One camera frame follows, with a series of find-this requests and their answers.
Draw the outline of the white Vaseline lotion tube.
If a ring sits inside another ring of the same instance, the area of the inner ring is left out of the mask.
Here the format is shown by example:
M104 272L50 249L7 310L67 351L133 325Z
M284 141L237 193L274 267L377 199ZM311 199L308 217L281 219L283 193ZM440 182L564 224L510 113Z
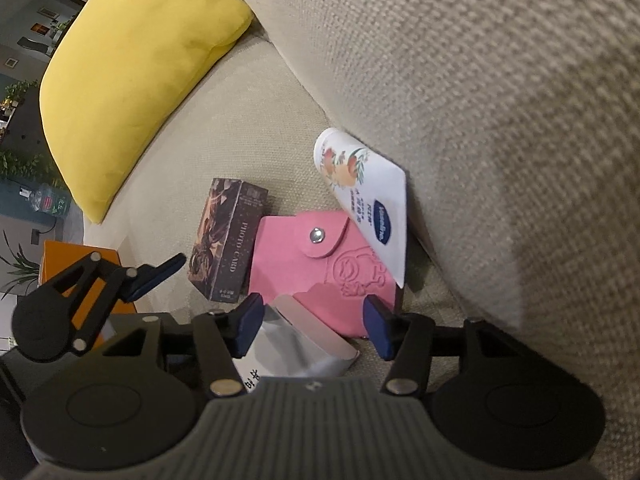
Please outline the white Vaseline lotion tube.
M408 235L405 171L350 134L327 128L314 166L398 287L405 286Z

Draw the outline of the dark photo card box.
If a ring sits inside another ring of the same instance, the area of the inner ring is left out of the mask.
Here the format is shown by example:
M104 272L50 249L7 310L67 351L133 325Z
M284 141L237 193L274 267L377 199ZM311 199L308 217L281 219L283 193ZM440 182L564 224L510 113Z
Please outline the dark photo card box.
M188 279L209 301L233 304L244 286L268 191L239 179L210 185Z

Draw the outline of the pink felt snap wallet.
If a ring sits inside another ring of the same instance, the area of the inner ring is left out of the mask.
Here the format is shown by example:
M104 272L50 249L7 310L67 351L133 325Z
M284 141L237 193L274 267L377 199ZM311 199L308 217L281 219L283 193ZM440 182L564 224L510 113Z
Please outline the pink felt snap wallet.
M250 291L267 303L288 295L331 330L368 336L363 300L377 296L394 312L401 291L346 212L304 211L260 220Z

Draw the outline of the water bottle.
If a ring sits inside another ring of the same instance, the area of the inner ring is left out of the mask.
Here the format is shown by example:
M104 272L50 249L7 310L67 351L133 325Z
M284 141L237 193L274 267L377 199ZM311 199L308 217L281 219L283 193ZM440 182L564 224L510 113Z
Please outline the water bottle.
M38 188L21 186L18 194L29 202L33 211L55 218L65 218L72 201L69 192L47 184L40 184Z

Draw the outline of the yellow pillow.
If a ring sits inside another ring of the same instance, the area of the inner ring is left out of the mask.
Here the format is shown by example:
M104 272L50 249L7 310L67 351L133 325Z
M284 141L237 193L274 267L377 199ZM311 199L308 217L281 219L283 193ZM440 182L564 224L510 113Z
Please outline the yellow pillow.
M243 0L86 2L42 77L39 106L51 155L91 222L252 21Z

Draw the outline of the beige sofa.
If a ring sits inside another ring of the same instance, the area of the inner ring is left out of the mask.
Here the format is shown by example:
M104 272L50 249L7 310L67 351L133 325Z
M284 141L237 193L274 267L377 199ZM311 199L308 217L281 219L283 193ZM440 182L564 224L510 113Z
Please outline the beige sofa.
M589 384L593 465L639 474L639 0L244 0L254 23L166 122L89 245L188 252L216 177L332 209L336 127L409 182L405 305L488 318Z

